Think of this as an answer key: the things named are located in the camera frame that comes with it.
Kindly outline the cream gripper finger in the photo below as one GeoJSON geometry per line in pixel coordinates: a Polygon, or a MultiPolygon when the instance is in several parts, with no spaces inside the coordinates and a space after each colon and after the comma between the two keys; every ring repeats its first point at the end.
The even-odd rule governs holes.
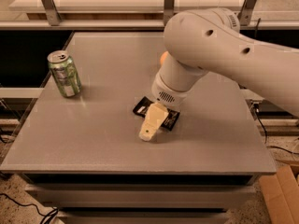
{"type": "Polygon", "coordinates": [[[150,141],[154,137],[154,135],[158,132],[160,127],[161,127],[161,123],[158,122],[149,123],[147,121],[144,121],[141,125],[139,138],[146,142],[150,141]]]}

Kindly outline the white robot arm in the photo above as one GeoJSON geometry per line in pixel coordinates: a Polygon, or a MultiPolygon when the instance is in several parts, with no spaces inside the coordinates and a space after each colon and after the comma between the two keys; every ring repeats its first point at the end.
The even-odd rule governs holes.
{"type": "Polygon", "coordinates": [[[193,85],[209,72],[228,77],[283,110],[299,115],[299,50],[240,34],[227,8],[179,12],[164,27],[166,52],[152,84],[139,137],[149,141],[193,85]]]}

